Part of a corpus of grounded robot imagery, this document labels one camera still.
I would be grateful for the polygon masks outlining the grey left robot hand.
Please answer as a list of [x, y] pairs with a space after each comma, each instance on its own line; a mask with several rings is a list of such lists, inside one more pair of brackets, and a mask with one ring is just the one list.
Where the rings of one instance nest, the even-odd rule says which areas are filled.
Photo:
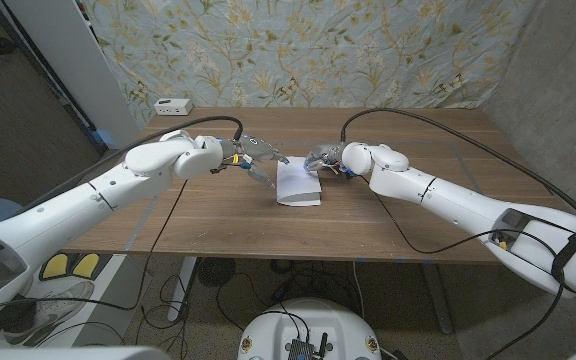
[[276, 160], [284, 164], [289, 163], [289, 160], [275, 147], [254, 136], [243, 135], [239, 140], [220, 139], [219, 142], [223, 152], [219, 170], [223, 170], [228, 166], [239, 167], [245, 170], [251, 178], [272, 189], [275, 188], [275, 184], [257, 163], [270, 160]]

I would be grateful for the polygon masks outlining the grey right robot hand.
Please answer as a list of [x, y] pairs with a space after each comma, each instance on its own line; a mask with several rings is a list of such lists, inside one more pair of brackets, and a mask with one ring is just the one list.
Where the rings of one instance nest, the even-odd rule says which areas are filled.
[[303, 167], [306, 171], [319, 171], [329, 168], [333, 172], [348, 173], [342, 161], [344, 143], [327, 143], [314, 146], [307, 154]]

